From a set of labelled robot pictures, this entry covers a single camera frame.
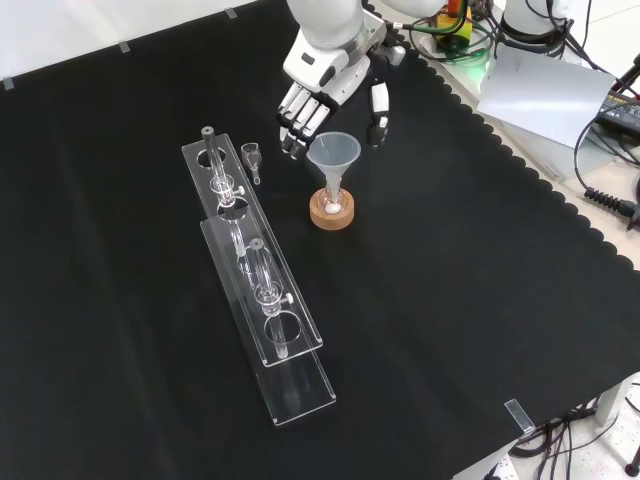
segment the white wall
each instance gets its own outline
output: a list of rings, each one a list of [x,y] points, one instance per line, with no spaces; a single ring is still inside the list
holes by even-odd
[[[252,0],[0,0],[0,78]]]

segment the robotic hand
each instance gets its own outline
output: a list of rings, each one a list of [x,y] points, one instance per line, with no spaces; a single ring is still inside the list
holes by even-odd
[[[383,0],[392,8],[416,16],[433,15],[442,0]],[[370,57],[399,65],[401,46],[387,46],[387,27],[362,8],[361,0],[288,0],[300,24],[296,41],[284,62],[293,85],[278,108],[282,150],[304,157],[320,127],[360,87],[372,66]],[[368,140],[384,144],[389,124],[389,92],[383,80],[371,87],[372,125]]]

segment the acrylic test tube rack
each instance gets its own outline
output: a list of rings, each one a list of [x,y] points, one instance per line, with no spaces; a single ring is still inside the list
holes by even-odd
[[[202,231],[269,414],[283,425],[336,401],[315,352],[322,337],[231,140],[205,132],[207,143],[182,147],[208,218]],[[219,155],[213,167],[207,148]]]

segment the glass funnel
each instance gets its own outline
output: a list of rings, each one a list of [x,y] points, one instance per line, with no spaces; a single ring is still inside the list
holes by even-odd
[[[342,132],[327,132],[316,137],[307,157],[327,178],[327,187],[318,197],[318,207],[335,215],[346,207],[346,198],[340,190],[342,175],[360,156],[360,143]]]

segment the electronic device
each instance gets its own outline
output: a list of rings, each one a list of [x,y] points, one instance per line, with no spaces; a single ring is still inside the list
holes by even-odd
[[[596,123],[603,127],[624,133],[640,140],[640,105],[627,105],[611,110],[612,107],[628,104],[632,99],[611,91],[602,104]]]

